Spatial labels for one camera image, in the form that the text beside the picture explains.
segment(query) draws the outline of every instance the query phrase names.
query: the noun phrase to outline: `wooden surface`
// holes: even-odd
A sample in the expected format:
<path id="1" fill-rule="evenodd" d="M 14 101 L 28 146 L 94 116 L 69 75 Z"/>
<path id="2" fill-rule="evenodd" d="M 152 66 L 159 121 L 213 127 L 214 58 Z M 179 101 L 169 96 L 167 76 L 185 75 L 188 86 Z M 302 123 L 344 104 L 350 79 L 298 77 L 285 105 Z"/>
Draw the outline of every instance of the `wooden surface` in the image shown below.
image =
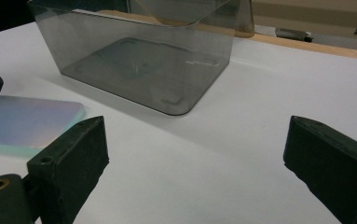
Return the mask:
<path id="1" fill-rule="evenodd" d="M 257 25 L 357 39 L 357 0 L 253 0 Z"/>
<path id="2" fill-rule="evenodd" d="M 158 24 L 158 25 L 162 24 L 159 20 L 152 17 L 123 13 L 115 10 L 101 10 L 98 11 L 97 13 L 108 15 L 108 16 L 130 19 L 134 21 L 144 21 L 150 24 Z M 183 25 L 182 23 L 176 21 L 165 21 L 165 22 L 167 22 L 167 24 L 169 25 Z M 209 32 L 218 32 L 218 33 L 231 35 L 230 33 L 231 31 L 229 31 L 226 28 L 212 27 L 204 24 L 200 24 L 197 28 L 201 30 L 207 30 Z M 236 31 L 235 36 L 243 37 L 243 38 L 251 37 L 250 34 L 238 32 L 238 31 Z M 304 50 L 310 50 L 315 52 L 334 54 L 338 56 L 357 58 L 356 49 L 343 49 L 338 47 L 325 46 L 325 45 L 295 41 L 290 39 L 283 39 L 283 38 L 267 36 L 267 35 L 254 35 L 253 37 L 251 37 L 251 39 L 263 43 L 275 44 L 275 45 L 285 46 L 289 48 L 304 49 Z"/>
<path id="3" fill-rule="evenodd" d="M 314 43 L 301 42 L 290 39 L 283 39 L 274 36 L 267 35 L 254 35 L 252 40 L 269 43 L 279 46 L 285 46 L 294 49 L 304 49 L 309 51 L 315 51 L 320 53 L 334 54 L 338 56 L 357 58 L 357 49 L 343 49 L 333 46 L 326 46 Z"/>

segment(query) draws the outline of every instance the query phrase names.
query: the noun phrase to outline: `container base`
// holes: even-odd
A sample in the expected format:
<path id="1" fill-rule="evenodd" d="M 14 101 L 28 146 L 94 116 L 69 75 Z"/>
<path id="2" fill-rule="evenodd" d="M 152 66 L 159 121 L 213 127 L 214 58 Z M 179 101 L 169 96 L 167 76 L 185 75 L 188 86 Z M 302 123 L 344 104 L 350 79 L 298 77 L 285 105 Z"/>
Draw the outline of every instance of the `container base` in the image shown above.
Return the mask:
<path id="1" fill-rule="evenodd" d="M 190 111 L 228 65 L 210 53 L 126 37 L 62 73 L 169 115 Z"/>

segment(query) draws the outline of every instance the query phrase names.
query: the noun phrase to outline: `white table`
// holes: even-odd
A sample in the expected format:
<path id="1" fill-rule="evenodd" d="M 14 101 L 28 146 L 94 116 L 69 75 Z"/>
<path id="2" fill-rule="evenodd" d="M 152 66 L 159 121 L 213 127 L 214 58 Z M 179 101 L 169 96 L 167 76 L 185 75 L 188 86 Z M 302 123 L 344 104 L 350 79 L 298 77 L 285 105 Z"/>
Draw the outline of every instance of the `white table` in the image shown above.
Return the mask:
<path id="1" fill-rule="evenodd" d="M 4 95 L 78 101 L 110 164 L 77 224 L 338 223 L 282 160 L 292 115 L 357 140 L 357 59 L 235 39 L 189 114 L 168 117 L 61 76 L 34 23 L 0 33 Z M 0 154 L 0 175 L 30 158 Z"/>

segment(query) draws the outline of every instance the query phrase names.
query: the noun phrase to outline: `transparent plastic container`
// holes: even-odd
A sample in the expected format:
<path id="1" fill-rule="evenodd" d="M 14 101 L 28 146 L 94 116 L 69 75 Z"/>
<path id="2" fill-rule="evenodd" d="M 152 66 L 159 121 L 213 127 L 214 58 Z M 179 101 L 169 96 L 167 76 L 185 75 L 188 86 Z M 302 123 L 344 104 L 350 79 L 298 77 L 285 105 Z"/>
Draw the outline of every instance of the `transparent plastic container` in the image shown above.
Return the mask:
<path id="1" fill-rule="evenodd" d="M 190 111 L 223 72 L 236 27 L 253 31 L 250 0 L 28 6 L 62 74 L 169 115 Z M 239 11 L 246 21 L 237 21 Z"/>

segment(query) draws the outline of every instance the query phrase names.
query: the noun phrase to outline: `clear plastic bin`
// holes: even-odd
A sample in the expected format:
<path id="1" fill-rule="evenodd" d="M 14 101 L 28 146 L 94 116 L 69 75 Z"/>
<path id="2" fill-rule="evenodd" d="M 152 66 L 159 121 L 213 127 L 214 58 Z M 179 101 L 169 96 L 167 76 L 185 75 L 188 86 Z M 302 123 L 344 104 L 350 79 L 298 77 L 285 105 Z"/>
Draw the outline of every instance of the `clear plastic bin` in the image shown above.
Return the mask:
<path id="1" fill-rule="evenodd" d="M 248 3 L 32 0 L 28 6 L 62 74 L 182 115 L 228 65 L 240 7 L 251 32 Z"/>

